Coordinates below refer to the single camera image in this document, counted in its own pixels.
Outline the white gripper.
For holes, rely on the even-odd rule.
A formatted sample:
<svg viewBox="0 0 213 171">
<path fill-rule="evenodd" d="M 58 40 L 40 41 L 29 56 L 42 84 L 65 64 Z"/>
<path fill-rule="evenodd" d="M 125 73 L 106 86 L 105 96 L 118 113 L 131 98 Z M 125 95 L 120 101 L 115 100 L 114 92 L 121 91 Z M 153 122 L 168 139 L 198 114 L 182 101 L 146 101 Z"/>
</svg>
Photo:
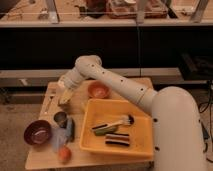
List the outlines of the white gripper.
<svg viewBox="0 0 213 171">
<path fill-rule="evenodd" d="M 58 105 L 65 105 L 72 97 L 74 89 L 78 88 L 84 81 L 84 77 L 77 69 L 71 69 L 60 77 L 58 85 L 61 89 L 66 89 L 58 100 Z"/>
</svg>

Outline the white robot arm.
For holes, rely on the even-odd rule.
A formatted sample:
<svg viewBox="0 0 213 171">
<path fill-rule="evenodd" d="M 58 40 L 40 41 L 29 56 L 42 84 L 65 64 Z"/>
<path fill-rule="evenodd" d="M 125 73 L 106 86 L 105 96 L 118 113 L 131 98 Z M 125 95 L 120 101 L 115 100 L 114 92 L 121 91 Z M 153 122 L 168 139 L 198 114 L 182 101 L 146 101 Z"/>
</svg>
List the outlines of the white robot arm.
<svg viewBox="0 0 213 171">
<path fill-rule="evenodd" d="M 200 114 L 188 91 L 176 86 L 156 91 L 103 68 L 96 55 L 78 57 L 58 84 L 64 90 L 75 90 L 88 78 L 101 81 L 152 116 L 153 171 L 207 171 Z"/>
</svg>

